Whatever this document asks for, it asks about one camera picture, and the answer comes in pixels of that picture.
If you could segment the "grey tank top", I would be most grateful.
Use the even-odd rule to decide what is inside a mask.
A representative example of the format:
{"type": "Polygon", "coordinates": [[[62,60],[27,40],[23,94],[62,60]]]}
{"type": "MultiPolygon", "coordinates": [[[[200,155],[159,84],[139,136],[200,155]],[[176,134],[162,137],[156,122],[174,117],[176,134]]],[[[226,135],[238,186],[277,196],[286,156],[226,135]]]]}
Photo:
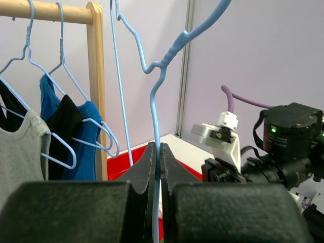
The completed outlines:
{"type": "Polygon", "coordinates": [[[1,128],[1,208],[23,183],[49,179],[48,154],[51,135],[45,121],[29,110],[20,127],[1,128]]]}

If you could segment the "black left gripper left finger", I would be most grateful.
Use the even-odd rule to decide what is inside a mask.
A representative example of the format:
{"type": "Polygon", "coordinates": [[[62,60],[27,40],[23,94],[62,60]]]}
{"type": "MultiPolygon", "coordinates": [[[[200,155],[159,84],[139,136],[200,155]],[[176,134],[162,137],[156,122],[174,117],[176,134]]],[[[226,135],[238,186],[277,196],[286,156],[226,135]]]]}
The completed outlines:
{"type": "Polygon", "coordinates": [[[153,242],[156,146],[114,181],[22,184],[1,211],[1,242],[153,242]]]}

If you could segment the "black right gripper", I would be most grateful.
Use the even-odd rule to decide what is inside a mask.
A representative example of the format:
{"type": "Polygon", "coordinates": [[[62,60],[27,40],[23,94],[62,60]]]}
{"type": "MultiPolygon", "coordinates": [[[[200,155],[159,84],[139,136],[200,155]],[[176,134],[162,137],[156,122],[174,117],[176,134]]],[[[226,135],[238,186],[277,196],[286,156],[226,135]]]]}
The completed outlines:
{"type": "Polygon", "coordinates": [[[219,158],[207,158],[201,166],[204,182],[237,182],[246,183],[247,179],[233,166],[219,158]]]}

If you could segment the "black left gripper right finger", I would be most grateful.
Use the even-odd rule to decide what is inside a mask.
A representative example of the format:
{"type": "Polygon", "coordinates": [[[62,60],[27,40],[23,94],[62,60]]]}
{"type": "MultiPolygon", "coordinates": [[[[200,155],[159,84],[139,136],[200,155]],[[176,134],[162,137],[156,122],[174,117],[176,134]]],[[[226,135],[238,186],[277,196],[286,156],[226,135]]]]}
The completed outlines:
{"type": "Polygon", "coordinates": [[[165,242],[313,242],[278,184],[204,183],[160,146],[165,242]]]}

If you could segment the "light blue hanger of grey top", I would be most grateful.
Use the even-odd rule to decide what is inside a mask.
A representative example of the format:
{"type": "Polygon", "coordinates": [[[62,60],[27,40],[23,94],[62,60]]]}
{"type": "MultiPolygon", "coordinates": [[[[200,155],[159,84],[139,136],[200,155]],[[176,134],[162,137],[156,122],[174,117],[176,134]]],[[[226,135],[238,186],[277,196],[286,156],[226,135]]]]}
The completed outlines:
{"type": "MultiPolygon", "coordinates": [[[[31,110],[33,111],[28,104],[18,95],[18,93],[1,77],[1,83],[7,87],[7,89],[10,91],[11,94],[13,94],[16,99],[19,100],[19,102],[24,106],[25,109],[27,110],[31,110]]],[[[51,135],[52,137],[55,138],[55,140],[57,141],[56,143],[54,143],[53,146],[49,146],[49,151],[48,153],[43,153],[41,152],[41,156],[67,168],[67,169],[74,169],[76,167],[77,164],[77,159],[76,159],[76,154],[74,152],[74,150],[72,149],[72,147],[66,143],[60,136],[58,136],[57,134],[51,132],[50,130],[46,131],[45,134],[47,135],[51,135]],[[69,153],[71,154],[72,158],[73,158],[73,164],[69,165],[63,161],[58,160],[56,157],[52,157],[51,155],[64,155],[65,154],[65,150],[69,150],[69,153]]]]}

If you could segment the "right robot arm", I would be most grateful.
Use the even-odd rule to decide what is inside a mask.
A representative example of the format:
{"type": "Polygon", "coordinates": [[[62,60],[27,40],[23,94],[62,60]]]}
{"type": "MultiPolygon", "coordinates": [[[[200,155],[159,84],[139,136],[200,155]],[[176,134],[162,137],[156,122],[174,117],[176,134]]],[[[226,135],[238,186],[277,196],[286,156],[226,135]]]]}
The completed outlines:
{"type": "Polygon", "coordinates": [[[255,127],[263,126],[263,137],[254,134],[254,146],[240,147],[235,132],[237,117],[221,114],[218,125],[193,128],[199,141],[213,150],[202,166],[208,182],[278,183],[287,189],[308,178],[323,179],[323,112],[291,103],[262,110],[255,127]]]}

